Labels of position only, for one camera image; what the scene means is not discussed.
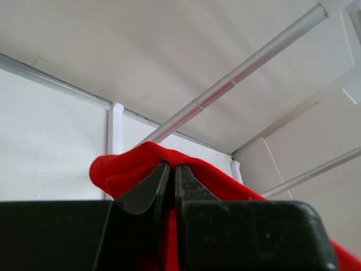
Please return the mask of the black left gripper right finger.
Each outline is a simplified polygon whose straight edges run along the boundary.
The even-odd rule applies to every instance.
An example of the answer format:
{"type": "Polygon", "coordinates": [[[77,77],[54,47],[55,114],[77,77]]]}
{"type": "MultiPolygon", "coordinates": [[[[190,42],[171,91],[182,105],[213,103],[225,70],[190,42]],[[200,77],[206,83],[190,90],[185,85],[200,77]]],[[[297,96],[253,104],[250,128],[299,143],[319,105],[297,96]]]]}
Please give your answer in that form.
{"type": "Polygon", "coordinates": [[[337,270],[318,213],[297,201],[222,201],[175,170],[180,270],[337,270]]]}

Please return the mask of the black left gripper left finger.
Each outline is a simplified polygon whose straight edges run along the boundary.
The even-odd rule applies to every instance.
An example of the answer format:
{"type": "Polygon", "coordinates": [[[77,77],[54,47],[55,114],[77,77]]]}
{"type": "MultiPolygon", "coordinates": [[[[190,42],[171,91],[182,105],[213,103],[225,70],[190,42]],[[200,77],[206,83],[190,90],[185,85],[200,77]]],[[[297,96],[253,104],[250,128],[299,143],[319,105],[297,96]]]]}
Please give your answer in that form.
{"type": "Polygon", "coordinates": [[[2,270],[164,270],[160,163],[117,200],[1,203],[2,270]]]}

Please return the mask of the red t shirt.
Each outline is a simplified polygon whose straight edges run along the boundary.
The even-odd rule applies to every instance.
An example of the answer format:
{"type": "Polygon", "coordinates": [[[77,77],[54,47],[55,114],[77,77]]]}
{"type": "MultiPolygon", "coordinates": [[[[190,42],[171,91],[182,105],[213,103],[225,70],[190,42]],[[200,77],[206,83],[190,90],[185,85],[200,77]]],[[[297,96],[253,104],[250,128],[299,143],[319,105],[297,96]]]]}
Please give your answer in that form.
{"type": "Polygon", "coordinates": [[[221,200],[263,200],[262,196],[237,183],[213,165],[153,142],[146,142],[121,155],[96,158],[89,176],[95,186],[117,199],[143,181],[162,161],[172,168],[189,165],[193,175],[221,200]]]}

